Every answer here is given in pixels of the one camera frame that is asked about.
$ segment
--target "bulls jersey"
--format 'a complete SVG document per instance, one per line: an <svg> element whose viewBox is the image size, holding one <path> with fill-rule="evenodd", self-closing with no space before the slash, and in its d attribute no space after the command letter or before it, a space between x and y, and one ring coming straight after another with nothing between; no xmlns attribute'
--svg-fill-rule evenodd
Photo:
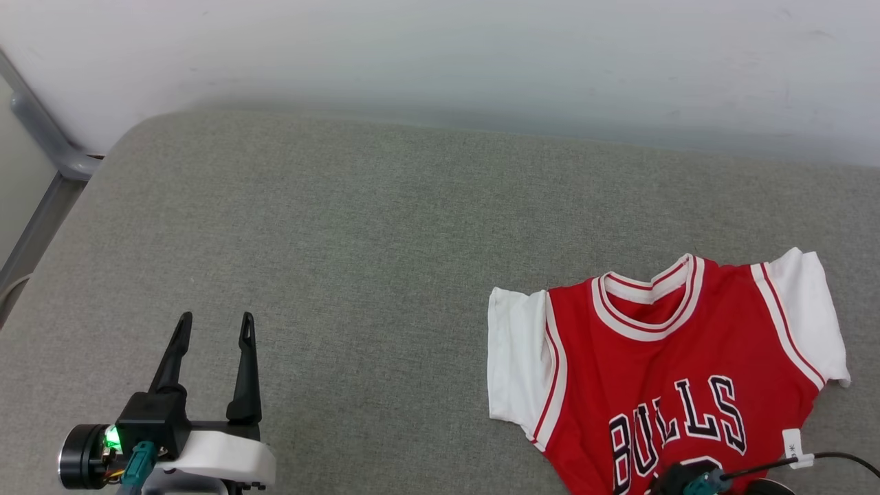
<svg viewBox="0 0 880 495"><path fill-rule="evenodd" d="M520 425L573 493L613 495L675 462L775 461L826 382L849 381L822 265L796 248L745 266L685 255L647 283L495 288L487 377L490 417Z"/></svg>

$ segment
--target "jersey tag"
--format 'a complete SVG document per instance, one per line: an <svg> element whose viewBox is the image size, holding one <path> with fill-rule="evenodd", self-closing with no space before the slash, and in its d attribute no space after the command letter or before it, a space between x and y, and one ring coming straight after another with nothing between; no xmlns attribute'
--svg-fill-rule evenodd
<svg viewBox="0 0 880 495"><path fill-rule="evenodd" d="M808 459L789 464L791 469L809 468L813 465L812 455L803 455L803 449L801 448L801 430L799 428L782 430L782 441L785 442L786 457L799 457L801 459Z"/></svg>

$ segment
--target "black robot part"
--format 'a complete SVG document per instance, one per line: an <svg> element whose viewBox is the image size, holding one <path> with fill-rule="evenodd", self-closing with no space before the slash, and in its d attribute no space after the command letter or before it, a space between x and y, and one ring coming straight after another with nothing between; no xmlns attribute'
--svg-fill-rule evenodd
<svg viewBox="0 0 880 495"><path fill-rule="evenodd" d="M186 312L177 323L150 389L135 392L116 420L125 455L131 455L138 443L151 441L165 451L165 459L180 457L192 431L187 419L187 390L179 383L180 363L189 349L192 328L193 314Z"/></svg>
<svg viewBox="0 0 880 495"><path fill-rule="evenodd" d="M58 477L68 490L98 490L106 481L101 459L104 431L110 425L77 425L70 430L58 454Z"/></svg>
<svg viewBox="0 0 880 495"><path fill-rule="evenodd" d="M681 495L685 488L704 473L717 469L711 461L692 464L672 464L664 473L653 481L650 495Z"/></svg>
<svg viewBox="0 0 880 495"><path fill-rule="evenodd" d="M58 476L68 489L103 488L110 463L124 468L132 449L141 441L159 447L160 461L177 459L193 430L211 430L260 440L262 405L260 375L253 315L245 313L238 335L241 358L235 392L226 408L227 421L189 421L186 412L187 390L180 385L180 364L189 348L193 326L192 313L178 320L171 342L165 349L150 388L136 392L128 400L116 430L122 451L107 456L104 435L110 425L77 425L70 431L58 455Z"/></svg>

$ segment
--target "black cable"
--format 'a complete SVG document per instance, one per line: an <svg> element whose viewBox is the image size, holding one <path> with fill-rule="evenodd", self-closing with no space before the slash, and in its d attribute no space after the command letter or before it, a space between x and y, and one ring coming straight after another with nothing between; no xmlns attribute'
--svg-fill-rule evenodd
<svg viewBox="0 0 880 495"><path fill-rule="evenodd" d="M874 476L880 478L880 469L875 468L874 466L871 465L870 462L865 461L861 457L857 457L852 454L847 454L845 452L819 452L818 454L813 455L813 459L822 459L822 458L828 458L828 457L838 457L840 459L849 459L850 461L858 462L862 466L870 469L870 471L872 473L874 473ZM742 477L745 475L750 475L751 473L757 473L759 471L764 471L767 469L779 468L780 466L788 466L789 464L794 464L795 462L799 462L797 457L789 457L789 458L783 459L781 461L771 462L769 464L763 464L761 466L757 466L754 468L743 469L741 471L734 471L732 473L725 473L725 474L721 475L721 480L726 481L729 479L733 479L735 477Z"/></svg>

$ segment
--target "gray fabric surface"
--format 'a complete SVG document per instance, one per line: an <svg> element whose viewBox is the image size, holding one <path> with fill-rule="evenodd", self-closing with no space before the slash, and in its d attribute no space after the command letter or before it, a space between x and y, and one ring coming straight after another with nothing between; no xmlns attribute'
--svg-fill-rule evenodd
<svg viewBox="0 0 880 495"><path fill-rule="evenodd" d="M247 310L273 493L563 493L517 426L488 419L492 287L792 246L819 252L854 380L822 393L805 448L880 464L878 197L873 169L290 115L149 120L0 332L3 492L62 492L67 431L148 387L184 311L189 416L223 418ZM775 477L806 495L880 489L838 461Z"/></svg>

